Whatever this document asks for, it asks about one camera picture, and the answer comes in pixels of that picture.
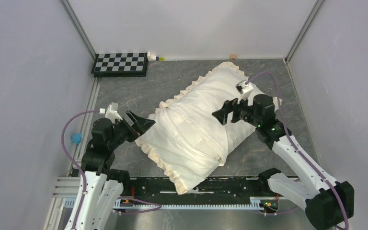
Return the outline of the grey cream ruffled pillowcase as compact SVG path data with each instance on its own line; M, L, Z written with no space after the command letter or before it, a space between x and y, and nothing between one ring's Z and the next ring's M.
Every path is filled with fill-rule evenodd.
M194 189L223 166L256 130L243 121L222 125L213 116L226 100L239 97L236 85L244 80L248 77L237 65L223 62L149 115L155 124L136 145L163 170L177 194Z

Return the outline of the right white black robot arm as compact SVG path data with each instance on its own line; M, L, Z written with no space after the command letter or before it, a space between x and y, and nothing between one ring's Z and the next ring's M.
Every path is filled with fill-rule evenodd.
M298 176L290 179L280 170L272 168L258 175L258 191L269 196L282 195L304 210L311 225L317 230L331 227L349 228L354 214L355 191L347 182L339 182L322 169L298 144L291 131L276 118L271 96L258 94L249 105L247 99L226 100L212 115L222 124L232 114L232 123L244 121L256 127L259 140L280 156Z

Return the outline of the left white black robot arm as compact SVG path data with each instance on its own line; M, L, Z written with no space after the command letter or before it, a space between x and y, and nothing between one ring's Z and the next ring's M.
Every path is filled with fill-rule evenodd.
M156 122L126 114L130 125L112 109L100 109L104 117L94 121L92 139L88 141L81 164L70 157L80 173L80 184L67 230L102 230L114 209L116 200L131 190L128 171L112 169L114 151L125 142L134 142L143 136Z

